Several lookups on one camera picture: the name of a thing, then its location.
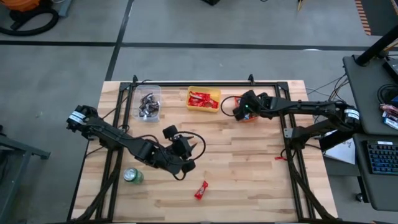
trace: wooden tabletop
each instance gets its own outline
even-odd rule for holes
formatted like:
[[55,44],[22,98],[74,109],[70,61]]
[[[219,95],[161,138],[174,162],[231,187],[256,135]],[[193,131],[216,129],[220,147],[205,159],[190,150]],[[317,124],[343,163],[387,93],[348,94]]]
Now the wooden tabletop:
[[[308,100],[303,81],[288,83],[292,100]],[[104,83],[98,105],[100,116],[116,106],[119,84]],[[266,92],[275,96],[272,87],[220,89],[222,98],[241,95],[249,89],[256,94]],[[193,131],[202,135],[207,143],[206,152],[196,161],[197,167],[187,174],[186,179],[177,181],[164,170],[153,169],[136,161],[125,149],[122,171],[135,167],[143,172],[145,179],[141,185],[134,185],[125,182],[123,174],[120,175],[114,222],[297,221],[287,163],[275,160],[284,148],[279,118],[260,118],[239,123],[221,111],[216,114],[188,111],[185,107],[186,94],[185,87],[162,87],[160,122],[143,123],[130,115],[129,134],[153,134],[161,144],[167,146],[170,142],[164,139],[162,130],[174,124],[179,131]],[[226,101],[224,110],[232,113],[233,108],[233,100]],[[313,124],[312,116],[296,115],[295,118],[299,126]],[[106,118],[109,123],[112,120],[113,114]],[[193,152],[195,156],[201,152],[203,144],[196,138],[190,141],[199,142]],[[318,145],[312,140],[308,143]],[[88,152],[98,146],[98,142],[90,143]],[[303,150],[303,156],[311,190],[321,204],[337,216],[321,151],[307,147]],[[72,218],[81,215],[98,193],[105,158],[106,149],[86,158]],[[194,194],[204,180],[209,187],[203,199],[197,201]],[[302,191],[300,195],[307,214]]]

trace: soda can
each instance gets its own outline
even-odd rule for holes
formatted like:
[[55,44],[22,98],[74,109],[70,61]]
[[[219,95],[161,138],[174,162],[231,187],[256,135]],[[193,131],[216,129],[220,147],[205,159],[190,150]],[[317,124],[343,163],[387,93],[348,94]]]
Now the soda can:
[[141,184],[144,181],[144,174],[133,167],[127,168],[124,171],[123,177],[125,181],[132,182],[133,184]]

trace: black keyboard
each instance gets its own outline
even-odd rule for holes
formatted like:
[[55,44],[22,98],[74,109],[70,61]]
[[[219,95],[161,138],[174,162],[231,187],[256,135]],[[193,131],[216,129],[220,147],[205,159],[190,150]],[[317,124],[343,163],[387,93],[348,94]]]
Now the black keyboard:
[[398,144],[366,141],[369,167],[373,174],[398,175]]

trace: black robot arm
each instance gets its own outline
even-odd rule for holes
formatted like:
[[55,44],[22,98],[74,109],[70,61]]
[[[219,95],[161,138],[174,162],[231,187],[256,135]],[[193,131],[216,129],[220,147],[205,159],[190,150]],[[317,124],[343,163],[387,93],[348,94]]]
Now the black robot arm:
[[268,96],[267,93],[256,96],[252,90],[242,95],[239,106],[233,110],[233,113],[237,121],[244,119],[248,113],[269,119],[287,114],[312,114],[327,117],[326,120],[306,128],[299,126],[284,129],[284,135],[294,149],[303,149],[311,137],[324,135],[330,131],[335,132],[328,138],[333,139],[339,136],[339,139],[347,140],[360,127],[359,112],[343,101],[289,101]]
[[[80,131],[87,139],[99,138],[99,143],[108,149],[120,149],[126,147],[138,161],[160,168],[175,175],[182,171],[184,174],[195,168],[195,159],[188,159],[192,156],[192,150],[196,145],[189,145],[188,140],[193,137],[184,137],[178,134],[175,126],[163,130],[165,138],[172,144],[163,147],[155,136],[145,135],[132,137],[126,134],[125,130],[118,129],[105,122],[98,116],[95,108],[90,106],[77,106],[76,110],[67,119],[67,129],[73,132]],[[152,137],[155,141],[144,139]]]

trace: concrete floor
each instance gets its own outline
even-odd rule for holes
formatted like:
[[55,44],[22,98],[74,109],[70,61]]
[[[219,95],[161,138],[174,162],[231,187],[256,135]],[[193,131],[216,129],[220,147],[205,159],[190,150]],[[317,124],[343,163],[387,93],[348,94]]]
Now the concrete floor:
[[[35,37],[0,40],[115,42],[128,0],[75,0],[56,28]],[[378,39],[363,32],[354,0],[135,0],[123,42],[369,46]],[[27,24],[33,27],[46,15]],[[0,25],[9,24],[0,8]],[[76,105],[98,104],[113,47],[0,45],[0,124],[10,138],[52,152],[33,158],[18,193],[10,223],[62,222],[72,201],[86,141],[65,129]],[[122,47],[112,80],[305,80],[309,88],[342,74],[347,51],[189,49]],[[320,92],[330,94],[333,86]],[[340,96],[353,104],[350,88]],[[326,100],[312,93],[310,100]],[[398,213],[377,212],[356,203],[355,177],[330,177],[340,218],[394,222]]]

